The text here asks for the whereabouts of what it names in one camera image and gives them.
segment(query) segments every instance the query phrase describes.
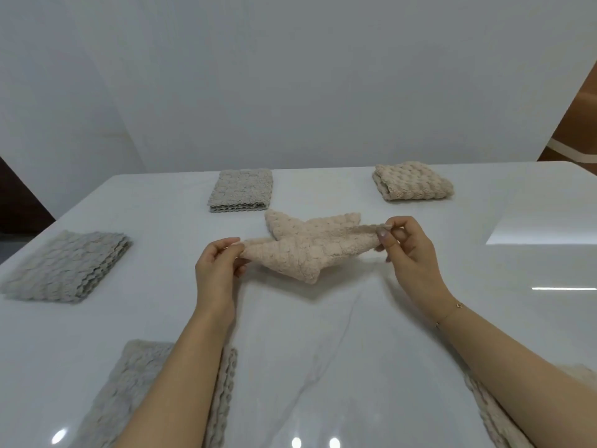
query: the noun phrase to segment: white wall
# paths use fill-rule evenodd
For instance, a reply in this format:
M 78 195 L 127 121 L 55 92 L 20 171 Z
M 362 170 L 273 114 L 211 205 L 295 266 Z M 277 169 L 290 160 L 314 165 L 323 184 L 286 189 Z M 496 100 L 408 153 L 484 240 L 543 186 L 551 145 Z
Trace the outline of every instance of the white wall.
M 67 0 L 150 171 L 535 160 L 597 0 Z
M 0 156 L 54 217 L 145 170 L 63 0 L 2 0 Z

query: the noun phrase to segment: bracelet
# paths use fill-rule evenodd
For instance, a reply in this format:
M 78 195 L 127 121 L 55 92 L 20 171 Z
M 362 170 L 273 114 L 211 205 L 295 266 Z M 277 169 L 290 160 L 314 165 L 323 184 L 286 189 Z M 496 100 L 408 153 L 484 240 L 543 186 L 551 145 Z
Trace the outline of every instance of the bracelet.
M 444 316 L 444 317 L 443 317 L 443 318 L 441 318 L 439 321 L 437 321 L 437 322 L 435 323 L 435 328 L 436 328 L 436 329 L 439 329 L 439 324 L 440 324 L 440 323 L 444 322 L 444 321 L 445 321 L 445 320 L 446 320 L 446 319 L 447 319 L 449 316 L 451 316 L 451 314 L 452 314 L 454 311 L 456 311 L 457 309 L 459 309 L 459 308 L 462 308 L 462 307 L 463 307 L 462 303 L 456 303 L 456 308 L 454 308 L 454 309 L 453 309 L 452 311 L 450 311 L 450 312 L 449 312 L 449 313 L 448 313 L 446 316 Z

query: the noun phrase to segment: table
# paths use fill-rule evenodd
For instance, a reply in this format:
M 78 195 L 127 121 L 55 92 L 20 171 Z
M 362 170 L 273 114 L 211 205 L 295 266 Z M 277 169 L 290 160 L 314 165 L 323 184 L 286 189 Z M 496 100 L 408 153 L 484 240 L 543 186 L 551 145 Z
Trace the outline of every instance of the table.
M 362 223 L 413 215 L 466 305 L 549 361 L 597 368 L 597 292 L 532 289 L 597 287 L 595 176 L 564 162 L 432 168 L 452 199 L 387 203 L 370 167 L 275 170 L 271 207 L 302 219 L 359 211 Z M 0 446 L 50 446 L 65 428 L 55 446 L 67 447 L 128 340 L 177 339 L 205 244 L 267 235 L 263 212 L 209 213 L 217 174 L 113 177 L 0 266 L 2 279 L 64 229 L 135 242 L 81 304 L 0 300 Z M 251 268 L 225 446 L 492 446 L 459 361 L 383 259 L 365 253 L 314 286 Z

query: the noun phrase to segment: folded towel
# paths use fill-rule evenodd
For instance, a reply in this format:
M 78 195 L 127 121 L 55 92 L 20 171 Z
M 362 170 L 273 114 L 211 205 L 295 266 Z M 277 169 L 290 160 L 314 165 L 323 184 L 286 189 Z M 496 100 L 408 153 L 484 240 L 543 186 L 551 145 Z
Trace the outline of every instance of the folded towel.
M 440 199 L 454 194 L 452 182 L 420 162 L 377 165 L 373 172 L 373 180 L 387 201 Z
M 559 366 L 559 368 L 579 382 L 597 391 L 597 374 L 583 365 Z M 468 373 L 465 376 L 466 386 L 473 392 L 474 400 L 479 406 L 481 419 L 489 434 L 489 438 L 497 448 L 534 448 L 534 445 L 510 419 L 504 409 L 487 389 Z
M 111 448 L 145 398 L 173 346 L 165 342 L 129 341 L 83 418 L 70 448 Z M 236 349 L 229 346 L 222 352 L 204 448 L 219 447 L 224 440 L 236 355 Z
M 244 240 L 241 257 L 314 284 L 321 269 L 379 245 L 376 229 L 383 225 L 359 225 L 360 221 L 358 213 L 303 222 L 267 210 L 265 222 L 274 238 Z
M 79 303 L 131 245 L 122 233 L 63 231 L 9 274 L 0 292 L 24 301 Z
M 272 197 L 271 170 L 224 170 L 211 193 L 211 212 L 259 211 Z

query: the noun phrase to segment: hand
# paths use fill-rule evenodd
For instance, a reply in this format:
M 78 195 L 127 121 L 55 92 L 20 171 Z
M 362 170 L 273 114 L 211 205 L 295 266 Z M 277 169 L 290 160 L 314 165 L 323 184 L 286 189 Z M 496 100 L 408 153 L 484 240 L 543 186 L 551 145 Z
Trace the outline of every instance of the hand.
M 238 256 L 245 249 L 236 244 L 238 237 L 215 240 L 201 254 L 195 265 L 197 279 L 197 308 L 195 315 L 209 318 L 224 332 L 234 320 L 232 281 L 247 271 L 249 260 Z
M 402 289 L 431 322 L 441 321 L 455 307 L 452 296 L 439 273 L 433 242 L 412 217 L 392 217 L 386 222 L 390 231 L 377 230 L 382 243 L 377 251 L 387 251 Z

